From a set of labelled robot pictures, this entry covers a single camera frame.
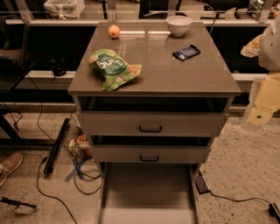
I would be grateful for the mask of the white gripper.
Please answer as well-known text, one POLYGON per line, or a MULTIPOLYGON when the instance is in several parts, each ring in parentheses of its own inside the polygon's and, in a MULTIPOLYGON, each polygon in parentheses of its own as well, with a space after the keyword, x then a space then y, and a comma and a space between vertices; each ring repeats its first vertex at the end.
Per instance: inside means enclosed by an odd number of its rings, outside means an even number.
POLYGON ((269 72, 265 78, 256 78, 252 83, 242 127, 249 131, 260 130, 279 109, 280 73, 269 72))

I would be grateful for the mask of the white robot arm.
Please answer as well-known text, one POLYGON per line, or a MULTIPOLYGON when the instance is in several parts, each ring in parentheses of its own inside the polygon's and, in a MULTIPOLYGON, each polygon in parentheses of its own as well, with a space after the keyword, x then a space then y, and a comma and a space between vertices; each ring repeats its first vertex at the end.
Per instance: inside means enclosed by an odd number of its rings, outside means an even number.
POLYGON ((280 109, 280 16, 246 44, 241 55, 257 56, 259 66, 269 71, 265 78, 253 81, 244 113, 243 128, 257 131, 280 109))

